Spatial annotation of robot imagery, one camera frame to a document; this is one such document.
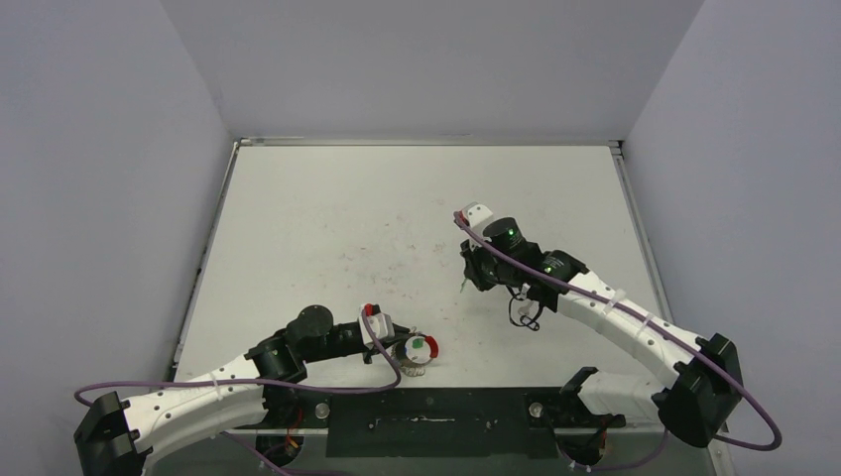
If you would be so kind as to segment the large keyring with red sleeve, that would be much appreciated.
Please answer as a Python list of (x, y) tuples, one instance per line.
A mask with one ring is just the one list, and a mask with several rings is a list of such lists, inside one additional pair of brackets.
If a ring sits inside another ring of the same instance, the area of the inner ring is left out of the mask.
[[(413, 340), (422, 339), (422, 348), (414, 348)], [(399, 370), (407, 377), (421, 377), (439, 355), (439, 345), (432, 337), (425, 334), (418, 334), (406, 341), (396, 343), (391, 350), (392, 358), (397, 362)]]

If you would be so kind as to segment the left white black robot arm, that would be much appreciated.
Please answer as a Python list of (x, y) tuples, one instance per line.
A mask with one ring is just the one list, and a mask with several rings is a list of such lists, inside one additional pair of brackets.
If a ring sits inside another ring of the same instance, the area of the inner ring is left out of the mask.
[(122, 398), (117, 384), (90, 402), (73, 435), (85, 475), (141, 475), (159, 459), (232, 428), (266, 422), (280, 427), (302, 416), (299, 398), (306, 364), (381, 354), (398, 378), (422, 374), (437, 358), (436, 341), (399, 326), (376, 304), (356, 320), (337, 324), (314, 304), (244, 354), (186, 382), (152, 385), (151, 393)]

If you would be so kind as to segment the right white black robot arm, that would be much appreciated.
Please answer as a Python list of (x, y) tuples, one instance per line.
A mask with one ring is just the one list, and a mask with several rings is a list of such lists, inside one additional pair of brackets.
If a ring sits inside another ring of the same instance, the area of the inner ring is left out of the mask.
[(694, 447), (724, 440), (728, 417), (746, 398), (732, 340), (703, 337), (647, 311), (580, 260), (526, 240), (512, 217), (463, 209), (453, 221), (468, 236), (459, 252), (466, 282), (480, 292), (503, 288), (521, 303), (509, 315), (513, 325), (538, 331), (544, 313), (562, 314), (647, 369), (646, 377), (581, 369), (562, 388), (567, 421), (619, 415), (656, 421)]

